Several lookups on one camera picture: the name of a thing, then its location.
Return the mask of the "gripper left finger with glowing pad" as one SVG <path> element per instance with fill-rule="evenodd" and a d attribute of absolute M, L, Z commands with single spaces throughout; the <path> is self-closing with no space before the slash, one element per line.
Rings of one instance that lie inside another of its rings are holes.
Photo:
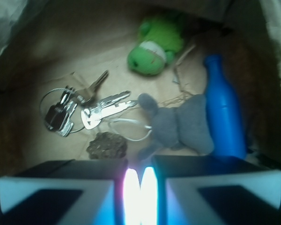
<path fill-rule="evenodd" d="M 47 161 L 0 177 L 0 225 L 138 225 L 126 159 Z"/>

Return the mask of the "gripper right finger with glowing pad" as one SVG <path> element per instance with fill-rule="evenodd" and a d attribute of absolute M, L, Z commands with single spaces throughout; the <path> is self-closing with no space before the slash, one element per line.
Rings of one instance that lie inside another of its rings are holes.
<path fill-rule="evenodd" d="M 281 225 L 281 170 L 236 157 L 154 155 L 159 225 Z"/>

